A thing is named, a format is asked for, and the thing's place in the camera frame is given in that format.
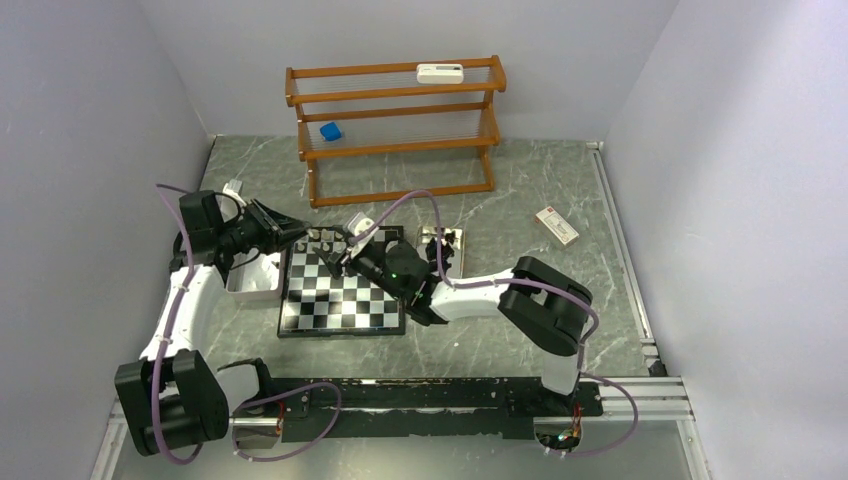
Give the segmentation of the small red white card box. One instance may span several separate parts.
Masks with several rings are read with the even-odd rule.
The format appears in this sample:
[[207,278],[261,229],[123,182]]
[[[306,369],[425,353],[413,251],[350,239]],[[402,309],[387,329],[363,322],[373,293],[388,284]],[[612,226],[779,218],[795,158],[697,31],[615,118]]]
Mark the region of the small red white card box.
[[579,239],[578,231],[552,206],[547,206],[535,213],[534,220],[547,229],[564,247],[574,244]]

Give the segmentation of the wooden two-tier shelf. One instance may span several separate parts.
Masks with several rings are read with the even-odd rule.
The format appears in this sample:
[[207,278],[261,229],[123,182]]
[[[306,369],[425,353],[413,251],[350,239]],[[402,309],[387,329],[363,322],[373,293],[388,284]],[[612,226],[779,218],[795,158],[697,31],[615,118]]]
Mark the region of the wooden two-tier shelf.
[[[422,85],[416,66],[461,64],[458,85]],[[284,98],[296,115],[298,156],[305,163],[311,207],[392,201],[402,191],[326,196],[319,164],[334,158],[473,149],[482,179],[432,188],[436,196],[491,192],[495,177],[491,148],[501,141],[494,98],[506,91],[499,56],[353,66],[292,68],[284,74]],[[336,122],[343,138],[325,142],[319,128]]]

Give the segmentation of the pink metal tin tray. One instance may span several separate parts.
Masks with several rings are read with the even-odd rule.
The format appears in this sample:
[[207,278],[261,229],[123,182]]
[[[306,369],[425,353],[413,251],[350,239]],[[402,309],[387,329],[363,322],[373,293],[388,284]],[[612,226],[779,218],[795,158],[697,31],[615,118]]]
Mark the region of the pink metal tin tray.
[[[256,249],[235,257],[241,264],[256,255]],[[225,291],[238,302],[269,301],[283,294],[286,261],[282,252],[259,254],[254,260],[229,272]]]

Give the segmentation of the blue block on shelf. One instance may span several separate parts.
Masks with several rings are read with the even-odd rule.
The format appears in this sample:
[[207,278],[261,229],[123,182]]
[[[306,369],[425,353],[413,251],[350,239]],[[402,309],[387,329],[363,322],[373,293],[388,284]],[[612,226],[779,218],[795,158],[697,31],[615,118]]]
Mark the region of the blue block on shelf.
[[336,122],[329,122],[319,128],[319,133],[325,142],[335,142],[343,138],[343,132]]

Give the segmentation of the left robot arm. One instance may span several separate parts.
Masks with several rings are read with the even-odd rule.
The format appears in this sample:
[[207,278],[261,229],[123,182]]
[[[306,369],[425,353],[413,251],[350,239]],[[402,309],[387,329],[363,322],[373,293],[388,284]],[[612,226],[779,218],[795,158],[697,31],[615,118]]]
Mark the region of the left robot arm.
[[114,385],[139,454],[186,465],[229,432],[238,408],[261,416],[275,406],[277,388],[263,360],[212,370],[202,343],[230,274],[241,266],[238,256],[281,253],[310,225],[214,190],[181,191],[166,206],[179,229],[166,300],[150,342],[138,360],[117,368]]

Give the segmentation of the aluminium frame rail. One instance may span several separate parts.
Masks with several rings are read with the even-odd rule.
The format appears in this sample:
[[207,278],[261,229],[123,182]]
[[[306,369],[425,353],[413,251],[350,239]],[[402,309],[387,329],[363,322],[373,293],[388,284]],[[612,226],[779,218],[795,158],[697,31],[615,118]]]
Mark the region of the aluminium frame rail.
[[584,444],[598,449],[627,430],[635,433],[599,454],[546,453],[526,441],[495,436],[323,440],[291,459],[250,463],[214,443],[188,466],[142,458],[125,419],[113,408],[91,476],[94,479],[708,479],[707,461],[683,381],[678,377],[618,377],[604,386],[604,414],[587,419]]

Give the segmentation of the black white chess board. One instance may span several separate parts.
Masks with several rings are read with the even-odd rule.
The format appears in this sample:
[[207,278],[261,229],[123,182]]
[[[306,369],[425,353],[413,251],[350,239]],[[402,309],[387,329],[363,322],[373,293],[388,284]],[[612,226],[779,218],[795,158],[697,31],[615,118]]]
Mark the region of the black white chess board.
[[[402,335],[406,316],[398,301],[362,276],[333,278],[314,253],[321,242],[343,243],[329,227],[315,227],[321,239],[310,233],[287,251],[285,279],[277,336],[341,337]],[[333,232],[331,241],[322,240],[322,231]],[[306,244],[299,252],[297,245]]]

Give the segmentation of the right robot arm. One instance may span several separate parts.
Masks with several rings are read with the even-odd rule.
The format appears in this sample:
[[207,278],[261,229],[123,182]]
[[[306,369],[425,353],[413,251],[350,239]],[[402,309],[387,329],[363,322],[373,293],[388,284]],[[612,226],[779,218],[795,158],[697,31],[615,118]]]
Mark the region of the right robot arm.
[[423,326],[471,317],[508,320],[543,353],[542,406],[562,414],[576,403],[593,295],[552,266],[523,256],[497,274],[442,279],[406,241],[369,244],[358,254],[322,242],[313,251],[333,277],[367,279]]

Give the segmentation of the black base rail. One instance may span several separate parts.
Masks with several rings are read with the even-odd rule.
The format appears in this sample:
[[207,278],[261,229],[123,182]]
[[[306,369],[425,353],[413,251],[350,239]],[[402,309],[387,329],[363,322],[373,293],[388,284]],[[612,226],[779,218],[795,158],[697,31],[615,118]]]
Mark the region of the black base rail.
[[287,398],[233,414],[239,439],[496,435],[533,440],[544,420],[571,427],[604,413],[596,383],[581,381],[563,395],[544,388],[538,377],[277,378],[273,389]]

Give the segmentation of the black chess pieces pile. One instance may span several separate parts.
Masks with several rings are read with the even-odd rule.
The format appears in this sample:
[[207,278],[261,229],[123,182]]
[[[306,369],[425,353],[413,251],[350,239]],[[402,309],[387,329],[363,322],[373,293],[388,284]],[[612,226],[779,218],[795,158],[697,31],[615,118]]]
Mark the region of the black chess pieces pile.
[[455,256],[454,243],[456,234],[445,230],[442,234],[441,241],[438,242],[435,236],[432,236],[425,246],[426,259],[428,261],[429,270],[437,272],[441,266],[444,272],[447,272],[452,263],[450,259]]

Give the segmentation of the white box on shelf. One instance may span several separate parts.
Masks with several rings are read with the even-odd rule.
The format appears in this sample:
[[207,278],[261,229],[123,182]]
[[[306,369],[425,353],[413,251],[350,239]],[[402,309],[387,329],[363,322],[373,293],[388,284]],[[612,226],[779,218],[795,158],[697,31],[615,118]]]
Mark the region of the white box on shelf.
[[461,64],[422,63],[416,66],[416,81],[422,85],[458,85],[464,79]]

